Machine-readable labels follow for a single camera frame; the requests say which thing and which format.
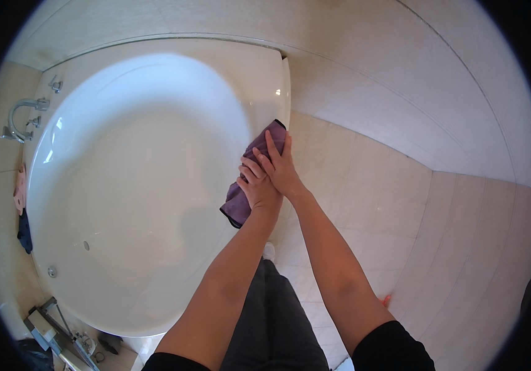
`purple towel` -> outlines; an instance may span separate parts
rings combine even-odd
[[[255,159],[255,155],[253,155],[253,147],[257,147],[261,153],[265,154],[269,158],[267,143],[265,142],[266,130],[269,130],[278,152],[282,153],[282,149],[284,148],[284,138],[286,136],[286,127],[280,121],[274,120],[267,126],[267,128],[263,129],[261,134],[259,134],[257,138],[251,142],[251,144],[249,144],[243,156],[259,163],[257,159]],[[249,217],[249,214],[251,213],[251,207],[249,206],[247,196],[245,196],[245,193],[242,189],[240,189],[236,182],[230,185],[229,191],[226,193],[226,202],[224,205],[222,205],[220,211],[226,215],[230,221],[230,224],[232,224],[232,226],[235,228],[242,227]]]

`faucet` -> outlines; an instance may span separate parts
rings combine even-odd
[[[38,100],[32,100],[32,99],[21,99],[16,102],[14,107],[12,107],[9,110],[8,114],[8,126],[3,127],[2,135],[0,138],[6,138],[6,139],[14,139],[17,140],[20,143],[24,143],[26,139],[29,141],[32,140],[32,131],[20,131],[16,128],[16,125],[14,124],[14,114],[16,113],[16,110],[19,107],[27,106],[27,107],[34,107],[37,111],[47,111],[49,107],[50,101],[48,99],[45,99],[45,97],[40,98]]]

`gray pants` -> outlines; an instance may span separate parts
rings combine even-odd
[[[220,370],[325,370],[325,354],[288,279],[261,259]]]

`bathtub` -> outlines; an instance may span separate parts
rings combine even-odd
[[[99,330],[167,331],[236,232],[218,208],[239,157],[273,119],[289,124],[287,61],[229,41],[140,41],[45,71],[42,96],[24,146],[39,276]]]

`white shoe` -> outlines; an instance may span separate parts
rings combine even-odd
[[[263,247],[263,255],[262,258],[266,260],[274,261],[274,257],[276,256],[276,250],[274,249],[274,244],[270,241],[265,243],[265,246]]]

